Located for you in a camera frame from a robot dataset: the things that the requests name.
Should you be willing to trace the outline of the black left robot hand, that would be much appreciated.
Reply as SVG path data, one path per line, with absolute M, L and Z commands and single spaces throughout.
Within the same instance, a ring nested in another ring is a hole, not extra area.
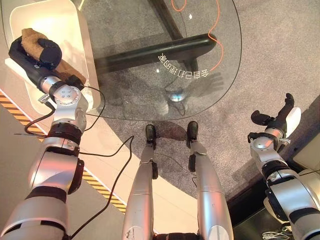
M 31 82 L 41 90 L 41 83 L 46 77 L 57 76 L 53 70 L 62 60 L 62 51 L 54 41 L 49 39 L 40 38 L 36 43 L 42 47 L 38 60 L 23 48 L 22 37 L 13 41 L 8 55 L 23 68 Z

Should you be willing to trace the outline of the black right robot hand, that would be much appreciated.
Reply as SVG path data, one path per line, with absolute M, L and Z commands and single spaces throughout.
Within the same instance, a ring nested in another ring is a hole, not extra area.
M 295 107 L 295 100 L 291 93 L 286 93 L 285 104 L 276 117 L 260 113 L 259 110 L 251 114 L 251 120 L 256 125 L 267 126 L 267 129 L 275 128 L 282 132 L 283 138 L 288 138 L 298 127 L 302 111 Z

